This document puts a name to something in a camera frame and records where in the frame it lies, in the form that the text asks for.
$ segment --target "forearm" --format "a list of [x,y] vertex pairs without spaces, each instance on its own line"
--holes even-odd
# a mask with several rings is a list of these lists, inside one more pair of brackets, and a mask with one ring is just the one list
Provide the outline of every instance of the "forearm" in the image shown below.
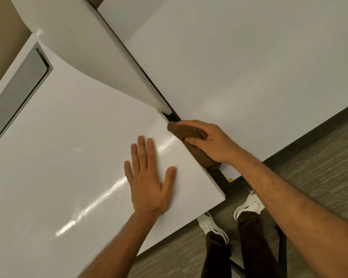
[[134,213],[119,234],[102,250],[79,278],[127,277],[145,238],[157,220],[155,214]]
[[251,154],[237,148],[231,165],[321,277],[348,276],[348,222],[318,205]]

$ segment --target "hand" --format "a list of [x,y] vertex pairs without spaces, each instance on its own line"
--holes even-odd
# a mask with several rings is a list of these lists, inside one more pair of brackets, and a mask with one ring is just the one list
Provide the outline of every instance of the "hand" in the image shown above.
[[241,148],[222,131],[218,125],[208,124],[198,120],[179,121],[178,125],[189,125],[202,129],[207,133],[207,139],[195,137],[186,138],[186,142],[195,145],[206,153],[210,158],[219,163],[230,163],[232,156]]
[[134,175],[129,161],[124,162],[125,176],[131,189],[131,200],[135,212],[158,217],[169,208],[177,169],[169,167],[162,184],[157,173],[153,140],[147,139],[146,153],[144,137],[138,136],[138,148],[135,143],[131,145]]

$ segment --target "finger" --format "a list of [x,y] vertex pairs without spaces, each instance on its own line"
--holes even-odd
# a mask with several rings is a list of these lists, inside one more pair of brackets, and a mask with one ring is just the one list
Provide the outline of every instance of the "finger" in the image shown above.
[[153,140],[151,138],[147,139],[147,168],[156,169],[156,150]]
[[172,197],[173,186],[174,186],[176,175],[177,175],[176,167],[169,167],[166,170],[165,181],[162,185],[162,190],[164,191],[165,195],[168,197],[169,201],[171,200],[171,197]]
[[194,146],[200,148],[203,151],[205,151],[205,149],[206,149],[206,145],[207,145],[206,140],[198,139],[196,137],[186,137],[185,141],[191,145],[194,145]]
[[140,170],[147,170],[146,141],[143,136],[138,136]]
[[182,120],[177,122],[177,125],[188,125],[188,126],[196,127],[201,130],[204,130],[207,134],[209,134],[213,126],[213,124],[205,123],[199,120]]
[[124,162],[124,170],[125,170],[125,176],[128,179],[129,184],[131,185],[133,183],[133,172],[131,171],[131,166],[129,161]]
[[135,143],[131,145],[131,161],[133,163],[133,171],[134,175],[136,176],[139,174],[140,171],[140,165],[139,165],[139,158],[138,158],[138,147]]

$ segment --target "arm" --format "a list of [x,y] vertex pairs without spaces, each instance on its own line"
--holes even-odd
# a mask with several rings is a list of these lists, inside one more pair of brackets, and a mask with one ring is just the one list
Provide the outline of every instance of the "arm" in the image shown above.
[[142,136],[131,145],[133,171],[129,161],[125,161],[125,176],[131,189],[134,213],[119,234],[80,274],[79,278],[122,278],[127,277],[133,261],[145,238],[156,223],[159,215],[170,205],[176,168],[166,171],[161,184],[157,173],[155,147],[152,139],[147,139],[147,152]]
[[207,140],[186,141],[233,166],[319,277],[348,277],[348,222],[306,197],[233,142],[217,125],[181,121],[203,129]]

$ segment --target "foot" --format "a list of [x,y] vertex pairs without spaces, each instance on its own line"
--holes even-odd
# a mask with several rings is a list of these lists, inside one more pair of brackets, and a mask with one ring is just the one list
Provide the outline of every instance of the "foot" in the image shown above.
[[234,212],[233,217],[238,219],[242,212],[254,212],[260,215],[260,212],[264,209],[263,203],[259,200],[258,196],[254,194],[254,190],[250,191],[244,204],[239,206]]
[[226,234],[226,232],[224,232],[223,229],[221,229],[217,224],[215,224],[213,217],[210,215],[209,212],[200,215],[197,218],[197,220],[202,230],[204,230],[205,234],[207,234],[210,231],[213,231],[215,234],[222,236],[224,241],[226,242],[226,245],[228,244],[228,235]]

